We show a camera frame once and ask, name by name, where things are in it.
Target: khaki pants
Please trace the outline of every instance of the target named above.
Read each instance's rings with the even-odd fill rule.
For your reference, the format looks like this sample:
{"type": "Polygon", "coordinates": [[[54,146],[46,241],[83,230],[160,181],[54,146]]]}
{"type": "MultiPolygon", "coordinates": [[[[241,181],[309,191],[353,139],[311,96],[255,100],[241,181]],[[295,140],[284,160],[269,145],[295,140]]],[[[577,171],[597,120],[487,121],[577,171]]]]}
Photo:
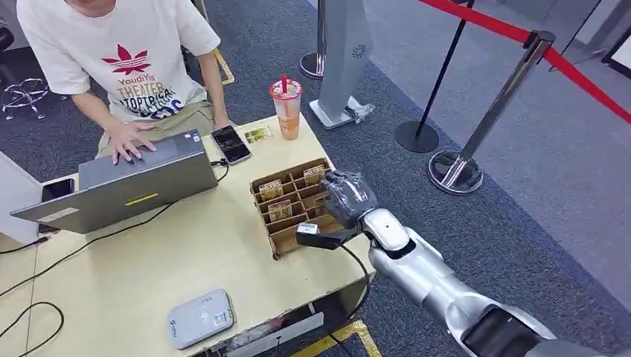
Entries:
{"type": "MultiPolygon", "coordinates": [[[[179,113],[168,118],[149,121],[139,120],[142,123],[150,123],[153,129],[140,132],[149,141],[157,141],[168,136],[197,129],[201,136],[210,135],[214,128],[213,107],[207,101],[192,103],[184,107],[179,113]]],[[[101,136],[96,158],[111,155],[114,152],[114,143],[107,132],[101,136]]]]}

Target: red logo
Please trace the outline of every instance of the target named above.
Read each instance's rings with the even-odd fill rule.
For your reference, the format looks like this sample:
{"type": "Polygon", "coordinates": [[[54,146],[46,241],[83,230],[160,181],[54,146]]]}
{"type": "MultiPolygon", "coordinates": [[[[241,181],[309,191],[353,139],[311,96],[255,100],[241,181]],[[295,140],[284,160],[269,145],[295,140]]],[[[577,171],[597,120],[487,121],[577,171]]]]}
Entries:
{"type": "Polygon", "coordinates": [[[129,54],[129,51],[125,47],[118,44],[118,59],[116,58],[102,58],[105,63],[108,63],[116,69],[112,73],[125,72],[125,75],[132,73],[133,71],[144,73],[144,69],[149,67],[150,64],[145,63],[147,61],[147,52],[142,51],[135,55],[129,54]]]}

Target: robotic arm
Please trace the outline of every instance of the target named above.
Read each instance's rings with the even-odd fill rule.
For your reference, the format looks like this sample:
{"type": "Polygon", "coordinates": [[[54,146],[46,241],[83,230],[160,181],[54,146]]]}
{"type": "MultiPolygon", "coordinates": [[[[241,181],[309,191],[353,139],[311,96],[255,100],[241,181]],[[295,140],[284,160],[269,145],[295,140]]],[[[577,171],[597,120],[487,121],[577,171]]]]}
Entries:
{"type": "Polygon", "coordinates": [[[335,171],[321,183],[331,198],[327,209],[347,229],[320,234],[317,226],[301,224],[298,244],[334,249],[364,233],[371,241],[368,257],[374,268],[427,310],[466,356],[602,356],[557,340],[527,312],[481,295],[460,281],[439,251],[390,211],[378,207],[361,174],[335,171]]]}

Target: plastic cup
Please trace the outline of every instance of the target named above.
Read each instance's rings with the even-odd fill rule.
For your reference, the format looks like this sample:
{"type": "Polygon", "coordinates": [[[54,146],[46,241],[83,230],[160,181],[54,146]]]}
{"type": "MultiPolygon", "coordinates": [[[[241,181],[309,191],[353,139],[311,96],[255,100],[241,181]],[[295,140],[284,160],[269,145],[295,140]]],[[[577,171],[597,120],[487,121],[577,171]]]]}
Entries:
{"type": "Polygon", "coordinates": [[[287,140],[298,137],[300,129],[300,95],[302,86],[289,78],[286,79],[287,93],[283,93],[282,80],[269,87],[269,95],[274,100],[278,125],[281,126],[281,134],[287,140]]]}

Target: wooden table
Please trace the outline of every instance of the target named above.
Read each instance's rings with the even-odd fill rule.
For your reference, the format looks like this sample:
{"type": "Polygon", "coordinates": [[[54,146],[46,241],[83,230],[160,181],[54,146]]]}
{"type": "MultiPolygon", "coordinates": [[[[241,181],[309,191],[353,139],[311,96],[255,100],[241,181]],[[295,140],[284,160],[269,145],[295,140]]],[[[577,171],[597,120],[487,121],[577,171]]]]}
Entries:
{"type": "MultiPolygon", "coordinates": [[[[0,251],[18,248],[20,244],[0,234],[0,251]]],[[[0,255],[0,292],[33,276],[36,249],[0,255]]],[[[26,283],[13,292],[0,297],[0,332],[6,329],[31,304],[33,283],[26,283]]],[[[6,335],[0,338],[0,356],[19,356],[26,352],[28,317],[18,322],[6,335]]]]}
{"type": "MultiPolygon", "coordinates": [[[[302,248],[280,261],[272,259],[249,182],[326,153],[304,118],[294,141],[281,137],[276,117],[241,126],[238,132],[265,126],[274,136],[251,144],[252,158],[231,167],[219,187],[181,200],[147,225],[90,245],[38,278],[34,300],[57,304],[66,323],[57,338],[32,356],[193,356],[361,280],[361,268],[341,249],[302,248]],[[175,350],[167,332],[169,310],[218,288],[230,295],[235,325],[186,350],[175,350]]],[[[214,143],[210,138],[203,141],[210,159],[217,160],[214,143]]],[[[217,168],[216,174],[223,170],[217,168]]],[[[38,247],[36,270],[85,242],[80,234],[58,234],[38,247]]],[[[358,237],[347,247],[374,272],[366,239],[358,237]]],[[[57,324],[54,311],[34,311],[28,345],[48,337],[57,324]]]]}

